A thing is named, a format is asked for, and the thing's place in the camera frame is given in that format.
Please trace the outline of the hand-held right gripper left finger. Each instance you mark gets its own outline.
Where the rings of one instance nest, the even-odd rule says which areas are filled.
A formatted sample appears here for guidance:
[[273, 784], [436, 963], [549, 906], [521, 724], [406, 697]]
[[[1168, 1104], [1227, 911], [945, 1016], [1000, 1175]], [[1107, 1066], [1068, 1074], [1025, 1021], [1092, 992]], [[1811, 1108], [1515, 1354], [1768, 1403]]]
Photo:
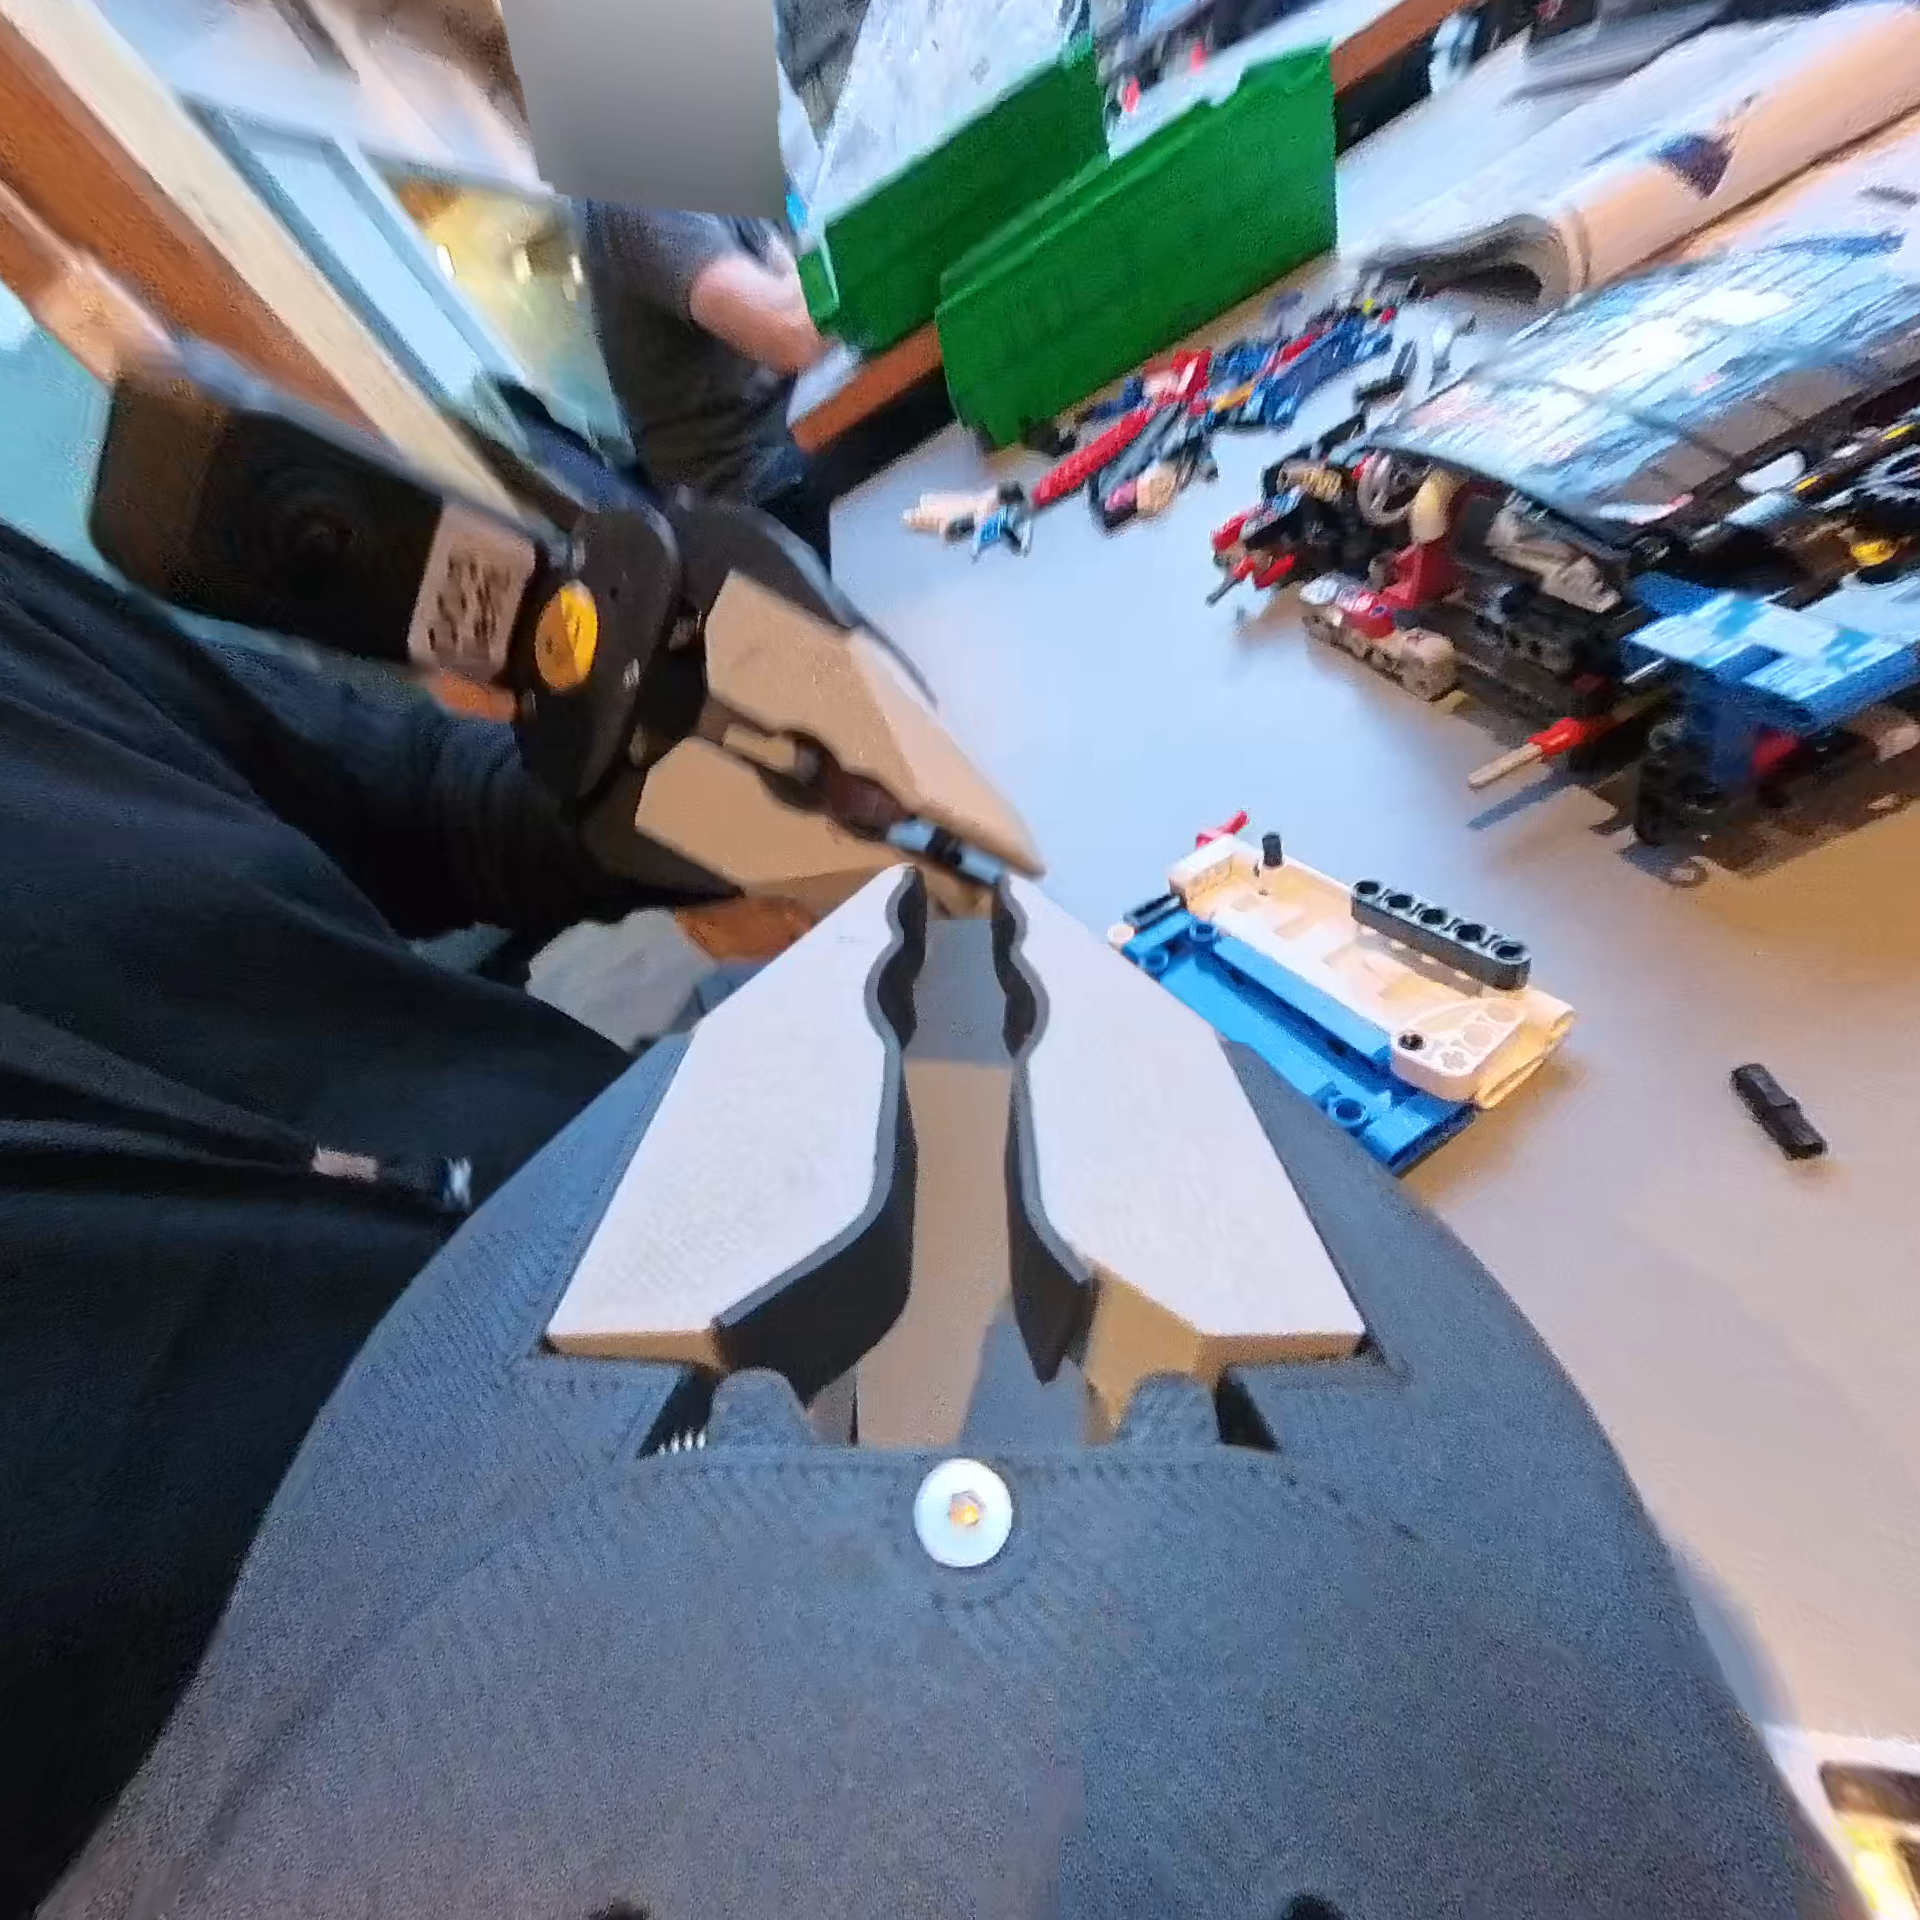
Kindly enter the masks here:
[[797, 1396], [858, 1369], [910, 1287], [923, 963], [925, 878], [891, 869], [693, 1027], [547, 1323], [556, 1354]]

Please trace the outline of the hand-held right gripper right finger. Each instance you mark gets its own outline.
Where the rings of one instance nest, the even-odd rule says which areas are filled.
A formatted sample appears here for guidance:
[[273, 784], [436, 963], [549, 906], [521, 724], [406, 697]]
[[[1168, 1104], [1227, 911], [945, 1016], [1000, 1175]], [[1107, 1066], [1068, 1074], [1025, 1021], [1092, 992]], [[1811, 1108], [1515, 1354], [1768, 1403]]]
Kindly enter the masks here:
[[1367, 1325], [1213, 1027], [1025, 878], [992, 919], [1013, 1300], [1117, 1429], [1148, 1380], [1354, 1358]]

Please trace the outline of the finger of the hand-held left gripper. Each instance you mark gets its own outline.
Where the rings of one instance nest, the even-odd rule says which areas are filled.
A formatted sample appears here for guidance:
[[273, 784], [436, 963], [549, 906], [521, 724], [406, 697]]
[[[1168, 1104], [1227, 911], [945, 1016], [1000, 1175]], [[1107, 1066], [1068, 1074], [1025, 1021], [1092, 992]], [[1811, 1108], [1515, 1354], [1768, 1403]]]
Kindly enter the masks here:
[[912, 869], [930, 904], [963, 900], [959, 877], [792, 804], [753, 762], [704, 738], [678, 742], [640, 777], [635, 830], [749, 898], [845, 904], [876, 877]]
[[1025, 878], [1045, 877], [1020, 811], [871, 629], [838, 626], [730, 574], [704, 619], [704, 670], [730, 728], [792, 742], [818, 765], [817, 782], [861, 782], [909, 823]]

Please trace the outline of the blue white lego panel assembly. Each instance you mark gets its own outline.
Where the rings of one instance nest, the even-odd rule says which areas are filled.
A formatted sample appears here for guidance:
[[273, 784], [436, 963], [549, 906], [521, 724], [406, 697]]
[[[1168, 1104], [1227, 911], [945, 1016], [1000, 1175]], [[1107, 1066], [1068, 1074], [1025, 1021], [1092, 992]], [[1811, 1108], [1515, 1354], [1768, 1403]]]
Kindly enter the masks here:
[[1331, 877], [1245, 812], [1198, 832], [1108, 945], [1395, 1176], [1523, 1093], [1576, 1024], [1526, 943], [1420, 891]]

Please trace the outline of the pile of small lego pieces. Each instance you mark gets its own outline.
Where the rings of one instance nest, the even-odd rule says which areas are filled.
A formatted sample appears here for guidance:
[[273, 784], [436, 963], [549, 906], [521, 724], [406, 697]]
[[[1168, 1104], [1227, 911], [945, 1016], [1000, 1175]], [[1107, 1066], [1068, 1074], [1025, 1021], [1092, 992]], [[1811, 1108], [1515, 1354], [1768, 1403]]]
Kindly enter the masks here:
[[1216, 478], [1223, 436], [1288, 429], [1313, 397], [1381, 361], [1386, 370], [1359, 383], [1359, 418], [1403, 397], [1420, 347], [1400, 341], [1400, 319], [1423, 296], [1418, 281], [1367, 283], [1316, 309], [1285, 296], [1259, 333], [1177, 349], [1073, 414], [1022, 420], [1016, 444], [1045, 461], [1039, 474], [923, 492], [900, 526], [972, 557], [1022, 557], [1040, 519], [1070, 501], [1087, 505], [1102, 535], [1165, 517], [1188, 486]]

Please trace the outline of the person's left forearm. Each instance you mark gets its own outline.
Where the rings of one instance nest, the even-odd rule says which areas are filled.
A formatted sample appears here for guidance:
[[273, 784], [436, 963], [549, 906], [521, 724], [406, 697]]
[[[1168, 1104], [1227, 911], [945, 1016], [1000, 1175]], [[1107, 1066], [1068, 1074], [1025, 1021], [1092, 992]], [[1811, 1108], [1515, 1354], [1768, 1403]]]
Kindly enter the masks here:
[[471, 927], [541, 940], [670, 904], [589, 852], [507, 726], [192, 637], [12, 526], [4, 654], [46, 660], [86, 721], [116, 699], [142, 742], [174, 732], [197, 778], [314, 842], [410, 943]]

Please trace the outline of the grey desk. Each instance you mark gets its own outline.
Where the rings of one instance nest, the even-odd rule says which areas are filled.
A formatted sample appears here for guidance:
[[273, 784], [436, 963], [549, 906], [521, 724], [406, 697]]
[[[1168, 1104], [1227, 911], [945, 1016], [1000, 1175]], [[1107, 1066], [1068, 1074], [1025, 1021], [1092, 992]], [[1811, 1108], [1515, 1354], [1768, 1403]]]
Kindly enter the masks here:
[[[1311, 450], [1328, 533], [1396, 538], [1391, 638], [1458, 574], [1631, 612], [1599, 732], [1675, 722], [1639, 797], [1717, 804], [1916, 748], [1916, 638], [1834, 622], [1807, 563], [1916, 420], [1859, 414], [1916, 374], [1897, 230], [1791, 232], [1569, 299], [1377, 433]], [[909, 1297], [900, 1048], [930, 898], [992, 915], [1013, 1053], [1014, 1318], [1039, 1378], [1078, 1369], [1111, 1422], [1143, 1383], [1386, 1358], [1386, 1226], [1314, 1213], [1261, 1129], [1384, 1168], [1400, 1093], [1446, 1125], [1513, 1094], [1573, 1010], [1524, 949], [1417, 893], [1350, 888], [1223, 828], [1117, 929], [1037, 888], [1040, 856], [939, 719], [780, 531], [676, 505], [698, 726], [635, 767], [635, 830], [831, 912], [685, 1046], [541, 1329], [593, 1362], [855, 1373]]]

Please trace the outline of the black badge reel with clip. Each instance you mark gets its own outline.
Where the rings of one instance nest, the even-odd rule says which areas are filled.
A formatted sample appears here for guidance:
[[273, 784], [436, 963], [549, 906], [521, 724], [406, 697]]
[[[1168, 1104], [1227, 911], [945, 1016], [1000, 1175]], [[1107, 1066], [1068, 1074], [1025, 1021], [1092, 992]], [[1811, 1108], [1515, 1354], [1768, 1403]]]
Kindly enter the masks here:
[[463, 1219], [475, 1205], [472, 1162], [469, 1158], [380, 1158], [316, 1147], [306, 1161], [306, 1170], [318, 1181], [369, 1188], [436, 1217]]

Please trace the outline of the green plastic bin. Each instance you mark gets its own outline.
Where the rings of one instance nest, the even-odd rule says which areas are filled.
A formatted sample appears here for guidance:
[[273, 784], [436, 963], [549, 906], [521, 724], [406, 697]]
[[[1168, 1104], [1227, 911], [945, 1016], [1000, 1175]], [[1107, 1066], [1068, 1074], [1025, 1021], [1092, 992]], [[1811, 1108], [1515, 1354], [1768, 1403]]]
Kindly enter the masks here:
[[1078, 35], [827, 219], [798, 258], [813, 322], [861, 357], [898, 347], [934, 322], [957, 262], [1107, 153], [1096, 48]]
[[1246, 66], [1022, 208], [940, 279], [954, 418], [992, 448], [1333, 251], [1333, 48]]

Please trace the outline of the person's black jacket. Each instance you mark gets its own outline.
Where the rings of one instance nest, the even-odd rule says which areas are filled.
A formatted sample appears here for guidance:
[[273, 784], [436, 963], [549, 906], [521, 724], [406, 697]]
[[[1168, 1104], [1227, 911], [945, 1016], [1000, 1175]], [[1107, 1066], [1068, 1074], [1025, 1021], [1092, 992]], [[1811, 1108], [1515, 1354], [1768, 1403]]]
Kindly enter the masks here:
[[[142, 1764], [322, 1404], [443, 1245], [704, 970], [666, 912], [533, 988], [367, 915], [111, 897], [4, 943], [4, 1917]], [[465, 1217], [308, 1173], [472, 1162]]]

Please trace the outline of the lego race car model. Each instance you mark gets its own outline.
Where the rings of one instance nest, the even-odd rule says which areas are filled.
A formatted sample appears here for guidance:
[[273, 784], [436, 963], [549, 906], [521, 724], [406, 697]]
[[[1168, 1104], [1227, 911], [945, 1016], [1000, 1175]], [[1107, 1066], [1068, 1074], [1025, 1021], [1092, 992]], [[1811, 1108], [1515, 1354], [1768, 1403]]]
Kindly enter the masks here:
[[1213, 533], [1209, 605], [1533, 719], [1473, 792], [1620, 782], [1639, 845], [1711, 847], [1916, 762], [1916, 377], [1897, 228], [1671, 262], [1395, 414], [1359, 388]]

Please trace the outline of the holographic sticker sheet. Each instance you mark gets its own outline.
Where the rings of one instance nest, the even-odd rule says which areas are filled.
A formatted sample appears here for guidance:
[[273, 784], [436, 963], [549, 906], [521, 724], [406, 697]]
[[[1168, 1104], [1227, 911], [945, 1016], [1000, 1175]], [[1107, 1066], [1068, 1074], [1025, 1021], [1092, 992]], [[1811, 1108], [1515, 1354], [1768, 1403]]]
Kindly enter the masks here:
[[1877, 1918], [1919, 1917], [1919, 1740], [1763, 1728], [1773, 1763]]

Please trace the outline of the lego instruction booklet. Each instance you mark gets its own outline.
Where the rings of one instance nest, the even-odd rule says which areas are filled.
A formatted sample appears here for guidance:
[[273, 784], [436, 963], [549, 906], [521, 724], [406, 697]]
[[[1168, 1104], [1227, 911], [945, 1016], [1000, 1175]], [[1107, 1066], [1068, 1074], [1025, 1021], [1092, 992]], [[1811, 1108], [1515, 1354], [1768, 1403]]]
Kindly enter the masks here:
[[1405, 181], [1392, 221], [1343, 258], [1361, 277], [1492, 287], [1553, 310], [1902, 128], [1916, 104], [1916, 4], [1717, 26], [1445, 195]]

